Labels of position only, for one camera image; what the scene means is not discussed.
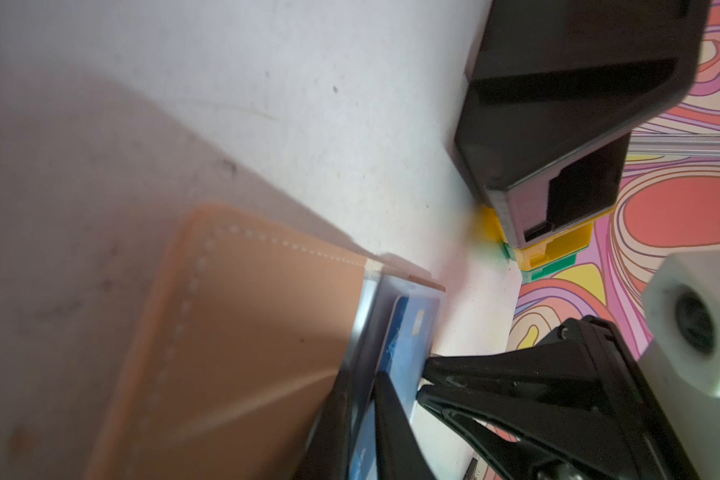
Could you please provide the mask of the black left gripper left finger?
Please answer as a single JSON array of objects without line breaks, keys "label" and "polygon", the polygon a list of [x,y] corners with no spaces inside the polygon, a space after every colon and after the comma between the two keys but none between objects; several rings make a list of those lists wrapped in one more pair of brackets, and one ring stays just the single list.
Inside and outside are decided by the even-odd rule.
[{"label": "black left gripper left finger", "polygon": [[292,479],[346,479],[352,423],[352,380],[340,371]]}]

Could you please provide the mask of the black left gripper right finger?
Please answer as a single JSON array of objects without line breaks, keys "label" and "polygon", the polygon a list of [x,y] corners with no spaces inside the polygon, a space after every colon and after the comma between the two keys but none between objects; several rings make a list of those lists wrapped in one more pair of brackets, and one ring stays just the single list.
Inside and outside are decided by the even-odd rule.
[{"label": "black left gripper right finger", "polygon": [[375,376],[373,399],[378,478],[435,480],[386,372]]}]

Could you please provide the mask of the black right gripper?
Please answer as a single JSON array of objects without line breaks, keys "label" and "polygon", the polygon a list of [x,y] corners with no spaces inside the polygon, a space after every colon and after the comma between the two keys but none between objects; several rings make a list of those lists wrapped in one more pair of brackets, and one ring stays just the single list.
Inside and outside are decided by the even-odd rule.
[{"label": "black right gripper", "polygon": [[423,378],[435,385],[418,403],[503,479],[699,477],[612,322],[568,319],[531,348],[434,356]]}]

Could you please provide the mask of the blue VIP credit card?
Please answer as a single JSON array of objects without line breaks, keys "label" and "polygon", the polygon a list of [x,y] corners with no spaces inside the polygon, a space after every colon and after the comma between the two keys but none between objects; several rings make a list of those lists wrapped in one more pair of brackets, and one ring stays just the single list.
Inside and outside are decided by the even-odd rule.
[{"label": "blue VIP credit card", "polygon": [[[413,417],[424,364],[430,356],[440,307],[437,297],[400,296],[394,303],[379,369],[389,375],[409,419]],[[375,405],[370,404],[355,444],[351,480],[377,477],[374,416]]]}]

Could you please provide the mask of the tan leather card holder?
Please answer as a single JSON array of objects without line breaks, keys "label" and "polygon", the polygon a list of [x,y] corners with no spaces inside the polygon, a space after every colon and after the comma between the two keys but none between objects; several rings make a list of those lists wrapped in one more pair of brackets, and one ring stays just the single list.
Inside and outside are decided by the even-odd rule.
[{"label": "tan leather card holder", "polygon": [[445,303],[441,285],[351,250],[198,208],[165,257],[86,477],[292,479],[340,371],[350,472],[400,296],[437,297],[439,315]]}]

